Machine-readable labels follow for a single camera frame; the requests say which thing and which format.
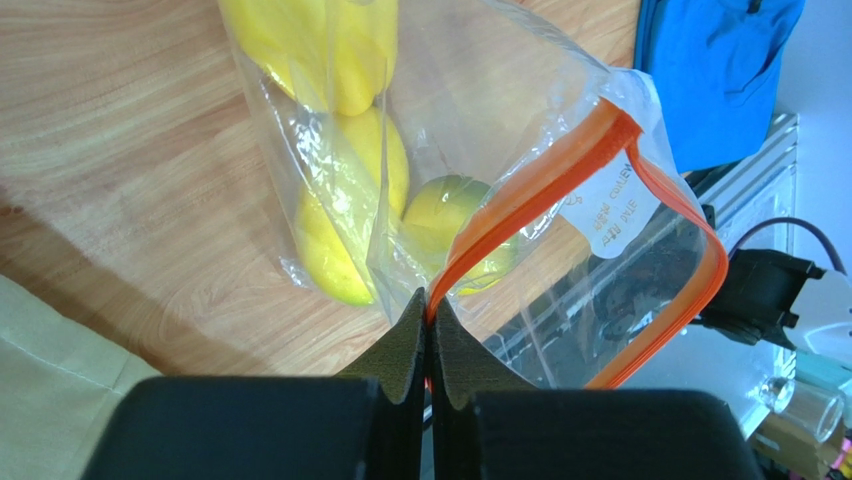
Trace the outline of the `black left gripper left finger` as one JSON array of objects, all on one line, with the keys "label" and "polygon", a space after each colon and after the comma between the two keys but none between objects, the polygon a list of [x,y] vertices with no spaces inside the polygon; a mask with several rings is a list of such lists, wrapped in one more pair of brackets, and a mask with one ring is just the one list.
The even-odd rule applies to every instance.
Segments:
[{"label": "black left gripper left finger", "polygon": [[119,403],[87,479],[416,479],[426,295],[334,376],[160,376]]}]

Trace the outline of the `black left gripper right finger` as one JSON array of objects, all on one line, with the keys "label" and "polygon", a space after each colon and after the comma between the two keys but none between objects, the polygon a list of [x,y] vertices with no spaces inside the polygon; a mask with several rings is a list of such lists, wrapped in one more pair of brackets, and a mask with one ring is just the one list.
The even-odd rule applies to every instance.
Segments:
[{"label": "black left gripper right finger", "polygon": [[693,390],[543,390],[448,306],[425,321],[439,479],[759,479],[728,405]]}]

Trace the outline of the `yellow fake lemon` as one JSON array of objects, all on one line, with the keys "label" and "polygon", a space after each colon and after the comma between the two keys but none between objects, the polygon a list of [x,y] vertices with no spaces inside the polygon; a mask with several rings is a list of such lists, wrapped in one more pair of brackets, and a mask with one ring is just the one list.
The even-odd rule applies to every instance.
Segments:
[{"label": "yellow fake lemon", "polygon": [[392,120],[371,106],[355,116],[322,115],[296,133],[304,183],[293,222],[302,267],[327,296],[373,303],[366,265],[379,202],[389,218],[405,208],[406,149]]}]

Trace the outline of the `green yellow fake mango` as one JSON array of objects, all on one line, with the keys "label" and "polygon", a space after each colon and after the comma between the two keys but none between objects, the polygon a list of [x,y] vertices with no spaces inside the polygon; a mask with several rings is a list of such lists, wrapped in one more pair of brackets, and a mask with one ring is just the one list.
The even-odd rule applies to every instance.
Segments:
[{"label": "green yellow fake mango", "polygon": [[[446,175],[426,182],[408,204],[402,218],[412,256],[434,276],[445,264],[449,249],[491,186],[472,177]],[[469,296],[496,285],[515,266],[518,237],[492,251],[461,280],[458,294]]]}]

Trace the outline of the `clear zip top bag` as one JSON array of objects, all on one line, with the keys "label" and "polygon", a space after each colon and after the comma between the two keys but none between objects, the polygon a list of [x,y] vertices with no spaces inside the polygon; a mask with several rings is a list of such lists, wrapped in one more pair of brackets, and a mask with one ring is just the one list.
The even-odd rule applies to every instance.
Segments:
[{"label": "clear zip top bag", "polygon": [[[675,169],[652,81],[598,61],[514,1],[397,2],[396,65],[371,106],[392,120],[405,146],[408,198],[397,218],[389,218],[389,203],[380,200],[366,259],[374,301],[349,306],[394,323],[423,290],[427,317],[451,306],[472,334],[469,324],[491,294],[519,295],[513,274],[556,219],[587,241],[593,257],[611,261],[632,241],[649,240],[647,224],[664,209],[696,227],[699,244],[677,265],[682,278],[665,309],[580,387],[623,384],[709,304],[729,269],[724,246]],[[293,233],[305,181],[297,129],[341,114],[291,99],[242,52],[223,22],[284,218],[281,268],[295,285],[345,304],[314,285]],[[402,218],[426,182],[446,175],[472,177],[491,189],[430,277],[412,256]],[[463,276],[513,236],[518,256],[511,271],[489,289],[459,295]]]}]

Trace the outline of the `yellow fake bell pepper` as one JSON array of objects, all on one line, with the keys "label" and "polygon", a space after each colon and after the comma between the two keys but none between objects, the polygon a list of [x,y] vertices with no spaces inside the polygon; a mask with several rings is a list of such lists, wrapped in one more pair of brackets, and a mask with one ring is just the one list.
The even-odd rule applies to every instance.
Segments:
[{"label": "yellow fake bell pepper", "polygon": [[221,1],[242,52],[297,103],[356,116],[390,84],[397,1]]}]

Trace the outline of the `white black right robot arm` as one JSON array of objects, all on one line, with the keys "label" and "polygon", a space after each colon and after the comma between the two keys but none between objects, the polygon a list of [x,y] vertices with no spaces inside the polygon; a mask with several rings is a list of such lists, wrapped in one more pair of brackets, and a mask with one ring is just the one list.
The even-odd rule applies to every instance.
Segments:
[{"label": "white black right robot arm", "polygon": [[792,306],[808,280],[826,271],[811,260],[768,249],[741,249],[729,261],[717,294],[692,320],[730,340],[749,346],[766,341],[794,350],[785,330],[800,316]]}]

